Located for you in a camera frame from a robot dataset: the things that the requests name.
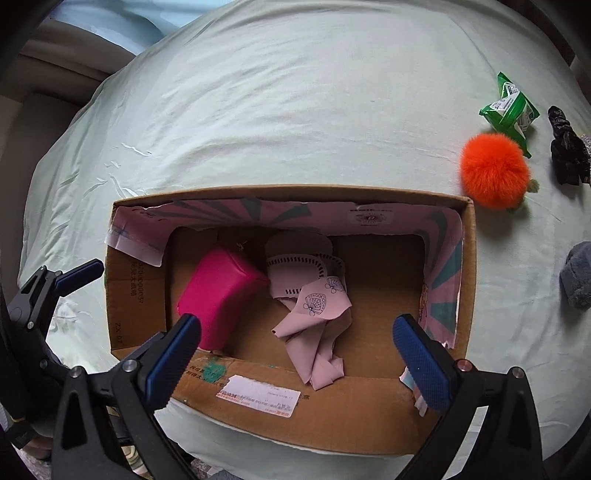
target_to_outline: pink pouch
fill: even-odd
[[[197,265],[177,310],[200,320],[199,348],[221,350],[250,299],[268,285],[269,279],[243,255],[215,245]]]

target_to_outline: fluffy orange ball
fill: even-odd
[[[531,174],[517,143],[503,134],[480,134],[462,151],[460,176],[469,197],[507,210],[521,203]]]

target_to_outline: green snack package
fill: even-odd
[[[497,77],[501,100],[487,105],[480,114],[493,126],[493,128],[517,142],[523,154],[531,158],[525,144],[525,131],[531,123],[540,116],[539,111],[516,87],[514,83],[500,72]]]

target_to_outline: bed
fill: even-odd
[[[241,0],[166,37],[106,79],[39,162],[20,283],[43,264],[67,270],[104,258],[120,198],[278,183],[459,194],[459,154],[488,130],[478,111],[498,98],[499,71],[543,113],[528,132],[541,189],[514,214],[477,207],[467,357],[488,371],[527,371],[549,456],[589,412],[591,315],[566,304],[558,272],[591,236],[591,190],[556,183],[545,112],[561,107],[588,134],[591,108],[548,37],[493,0]],[[61,301],[48,342],[66,365],[94,372],[116,362],[101,283]],[[466,460],[483,414],[449,473]],[[175,401],[158,419],[186,451],[246,480],[385,479],[408,460],[295,449]]]

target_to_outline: gray plush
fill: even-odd
[[[579,243],[569,252],[560,281],[569,305],[579,310],[591,307],[591,242]]]

